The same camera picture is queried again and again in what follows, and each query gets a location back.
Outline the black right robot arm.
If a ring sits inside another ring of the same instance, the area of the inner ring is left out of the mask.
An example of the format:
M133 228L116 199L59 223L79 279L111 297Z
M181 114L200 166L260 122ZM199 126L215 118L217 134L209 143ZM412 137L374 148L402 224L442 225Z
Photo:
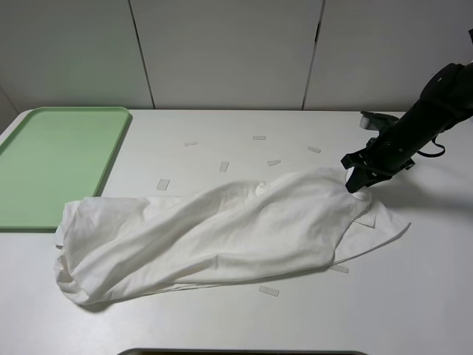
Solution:
M368 111L361 114L361 127L377 131L378 136L341 159L343 167L352 170L345 184L350 193L411 169L415 154L438 158L445 153L437 136L472 117L472 64L445 66L401 118Z

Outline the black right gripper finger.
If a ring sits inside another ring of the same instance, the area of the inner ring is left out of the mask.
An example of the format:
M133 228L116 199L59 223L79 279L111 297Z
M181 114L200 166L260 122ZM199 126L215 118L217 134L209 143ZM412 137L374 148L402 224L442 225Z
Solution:
M355 193L364 187L372 185L372 172L364 167L354 166L351 168L345 187L349 193Z

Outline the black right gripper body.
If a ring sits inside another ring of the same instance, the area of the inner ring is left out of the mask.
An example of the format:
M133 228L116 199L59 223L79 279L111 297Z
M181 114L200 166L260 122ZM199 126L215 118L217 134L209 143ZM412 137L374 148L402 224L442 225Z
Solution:
M402 148L392 147L389 141L371 138L366 147L346 154L341 164L347 170L354 166L364 167L372 172L372 185L390 180L402 170L409 170L415 162L410 153Z

